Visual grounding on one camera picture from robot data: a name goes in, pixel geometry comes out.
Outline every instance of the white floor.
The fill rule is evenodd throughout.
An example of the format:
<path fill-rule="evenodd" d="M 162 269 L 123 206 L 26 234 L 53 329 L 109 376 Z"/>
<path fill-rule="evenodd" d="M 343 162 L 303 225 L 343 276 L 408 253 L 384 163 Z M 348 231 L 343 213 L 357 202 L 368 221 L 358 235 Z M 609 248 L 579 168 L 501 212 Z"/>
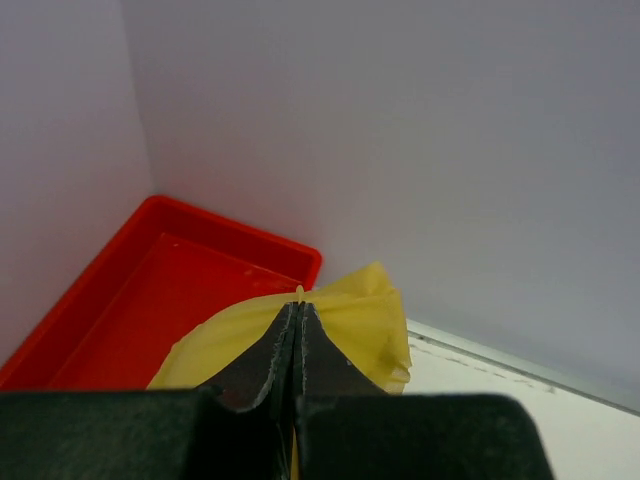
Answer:
<path fill-rule="evenodd" d="M 557 480 L 640 479 L 640 417 L 422 338 L 409 338 L 405 393 L 509 395 L 538 426 Z"/>

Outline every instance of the white wall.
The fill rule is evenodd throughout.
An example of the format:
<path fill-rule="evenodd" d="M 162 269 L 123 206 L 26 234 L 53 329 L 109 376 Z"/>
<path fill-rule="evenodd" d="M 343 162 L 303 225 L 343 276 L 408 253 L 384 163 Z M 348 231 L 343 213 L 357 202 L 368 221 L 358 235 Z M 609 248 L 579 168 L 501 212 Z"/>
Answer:
<path fill-rule="evenodd" d="M 123 0 L 159 189 L 640 394 L 632 0 Z"/>
<path fill-rule="evenodd" d="M 0 364 L 150 190 L 117 0 L 0 2 Z"/>

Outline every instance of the yellow cloth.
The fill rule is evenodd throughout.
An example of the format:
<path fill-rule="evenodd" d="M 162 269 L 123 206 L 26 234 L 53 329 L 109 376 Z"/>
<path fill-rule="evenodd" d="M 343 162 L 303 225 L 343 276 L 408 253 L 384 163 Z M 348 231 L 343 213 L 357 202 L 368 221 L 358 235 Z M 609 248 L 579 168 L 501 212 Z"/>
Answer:
<path fill-rule="evenodd" d="M 301 300 L 316 306 L 327 336 L 363 374 L 387 392 L 402 392 L 411 366 L 406 318 L 400 292 L 378 262 L 319 290 L 298 287 L 222 310 L 172 347 L 149 388 L 208 380 L 260 339 L 285 303 Z"/>

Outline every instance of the red plastic tray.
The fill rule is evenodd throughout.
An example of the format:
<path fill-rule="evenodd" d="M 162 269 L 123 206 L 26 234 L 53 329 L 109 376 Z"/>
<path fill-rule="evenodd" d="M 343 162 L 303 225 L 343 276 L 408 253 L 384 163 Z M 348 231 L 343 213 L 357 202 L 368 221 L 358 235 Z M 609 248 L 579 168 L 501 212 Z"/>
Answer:
<path fill-rule="evenodd" d="M 147 199 L 0 370 L 0 389 L 144 388 L 171 346 L 234 303 L 313 286 L 309 247 Z"/>

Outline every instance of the white surface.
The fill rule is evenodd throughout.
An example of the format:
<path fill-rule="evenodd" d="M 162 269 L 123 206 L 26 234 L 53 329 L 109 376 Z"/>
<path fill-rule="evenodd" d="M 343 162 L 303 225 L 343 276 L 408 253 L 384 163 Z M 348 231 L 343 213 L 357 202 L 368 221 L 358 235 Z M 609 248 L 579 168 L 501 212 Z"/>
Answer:
<path fill-rule="evenodd" d="M 117 0 L 0 2 L 0 364 L 150 191 Z"/>
<path fill-rule="evenodd" d="M 405 393 L 501 393 L 533 418 L 556 480 L 640 478 L 640 418 L 415 338 Z"/>
<path fill-rule="evenodd" d="M 163 192 L 640 398 L 640 9 L 123 0 Z"/>

